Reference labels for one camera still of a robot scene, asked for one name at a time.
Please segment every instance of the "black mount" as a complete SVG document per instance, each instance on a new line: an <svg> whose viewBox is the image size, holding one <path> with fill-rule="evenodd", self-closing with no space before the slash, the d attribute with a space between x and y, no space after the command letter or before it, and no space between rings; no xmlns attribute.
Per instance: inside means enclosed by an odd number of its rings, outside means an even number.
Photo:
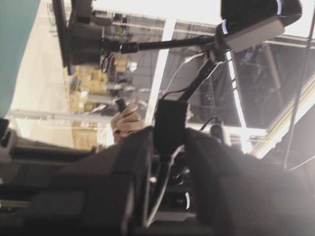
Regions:
<svg viewBox="0 0 315 236"><path fill-rule="evenodd" d="M212 74L216 66L225 61L223 51L212 36L149 43L123 43L103 36L104 22L92 14L92 0L72 1L72 12L68 27L65 22L63 0L53 0L59 41L63 55L63 66L73 73L74 65L92 65L107 72L113 54L137 53L146 50L200 46L205 49L207 60L199 70L197 78L189 85L179 100L188 101L200 85Z"/></svg>

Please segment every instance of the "cable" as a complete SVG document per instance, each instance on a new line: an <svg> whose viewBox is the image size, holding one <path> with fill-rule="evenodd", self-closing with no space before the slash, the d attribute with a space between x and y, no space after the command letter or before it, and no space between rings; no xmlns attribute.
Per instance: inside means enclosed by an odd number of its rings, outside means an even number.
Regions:
<svg viewBox="0 0 315 236"><path fill-rule="evenodd" d="M203 131L203 130L207 127L207 125L208 125L210 122L212 122L213 120L215 120L215 119L217 119L217 117L210 117L210 118L206 121L206 123L201 127L200 131Z"/></svg>
<svg viewBox="0 0 315 236"><path fill-rule="evenodd" d="M294 170L296 170L297 168L299 168L299 167L305 165L306 163L312 161L314 158L315 158L315 156L311 157L310 159L306 160L305 162L302 162L300 165L297 165L296 167L293 167L293 168L291 168L291 169L288 169L288 171L294 171Z"/></svg>
<svg viewBox="0 0 315 236"><path fill-rule="evenodd" d="M302 76L301 76L301 79L298 81L298 86L297 86L296 95L295 95L295 103L294 103L294 107L293 107L291 123L290 123L289 132L288 132L289 140L287 142L287 146L286 146L285 153L284 153L284 168L285 169L287 168L287 160L288 160L288 157L290 154L290 148L291 148L293 134L294 134L294 128L295 128L295 118L296 118L297 110L298 110L299 103L300 103L302 86L303 86L303 82L305 81L306 76L307 76L307 61L309 58L311 43L312 43L312 39L313 39L314 26L315 26L315 9L314 9L314 13L313 13L312 25L311 25L310 35L308 38L306 52L304 53L304 57L303 57L302 63L301 63L301 65L303 65L304 68L303 68L303 70L301 70Z"/></svg>
<svg viewBox="0 0 315 236"><path fill-rule="evenodd" d="M176 72L175 72L175 74L173 75L172 79L170 80L170 82L169 82L167 88L165 89L163 95L166 94L166 92L168 91L169 87L171 87L171 84L172 84L173 80L175 79L175 77L177 76L178 72L181 70L181 68L183 67L183 65L185 65L185 64L188 63L188 62L190 62L192 59L197 58L197 57L200 57L200 56L202 56L202 55L203 55L203 53L199 53L199 54L196 54L196 55L193 55L193 56L191 56L191 57L187 57L187 58L184 59L183 63L178 67L178 69L176 70Z"/></svg>
<svg viewBox="0 0 315 236"><path fill-rule="evenodd" d="M186 91L187 88L188 88L188 87L183 88L183 89L181 89L181 90L168 92L168 93L164 94L164 96L163 96L161 99L164 100L168 95L170 95L170 94L172 94L172 93L184 92L184 91Z"/></svg>
<svg viewBox="0 0 315 236"><path fill-rule="evenodd" d="M149 215L147 221L147 227L154 221L154 217L158 211L158 208L162 202L168 178L170 176L172 164L169 162L162 162L159 173L157 184L154 188L150 203L149 203Z"/></svg>

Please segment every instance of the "green wall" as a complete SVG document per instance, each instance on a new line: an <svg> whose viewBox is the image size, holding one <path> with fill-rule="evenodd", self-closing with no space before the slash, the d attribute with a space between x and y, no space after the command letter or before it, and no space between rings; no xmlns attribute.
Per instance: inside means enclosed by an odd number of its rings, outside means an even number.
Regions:
<svg viewBox="0 0 315 236"><path fill-rule="evenodd" d="M40 0L0 0L0 118L8 112Z"/></svg>

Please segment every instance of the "hand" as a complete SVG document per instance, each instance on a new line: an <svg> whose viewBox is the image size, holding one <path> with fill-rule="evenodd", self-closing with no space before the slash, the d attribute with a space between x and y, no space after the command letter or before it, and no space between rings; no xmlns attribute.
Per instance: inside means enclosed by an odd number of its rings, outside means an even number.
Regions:
<svg viewBox="0 0 315 236"><path fill-rule="evenodd" d="M111 127L114 134L115 143L119 143L123 138L128 137L130 131L137 132L145 127L144 120L136 112L138 105L130 103L123 112L118 112L111 120Z"/></svg>

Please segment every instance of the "metal arm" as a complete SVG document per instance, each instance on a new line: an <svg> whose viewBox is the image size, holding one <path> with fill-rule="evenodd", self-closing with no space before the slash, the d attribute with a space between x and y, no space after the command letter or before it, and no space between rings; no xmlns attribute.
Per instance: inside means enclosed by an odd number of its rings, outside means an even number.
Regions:
<svg viewBox="0 0 315 236"><path fill-rule="evenodd" d="M190 39L183 40L171 40L163 42L150 42L150 43L121 43L117 40L109 40L107 38L102 38L101 40L101 50L108 53L137 53L138 51L146 50L160 50L160 49L170 49L179 47L190 47L190 46L202 46L209 43L213 43L214 38L212 36L200 36Z"/></svg>

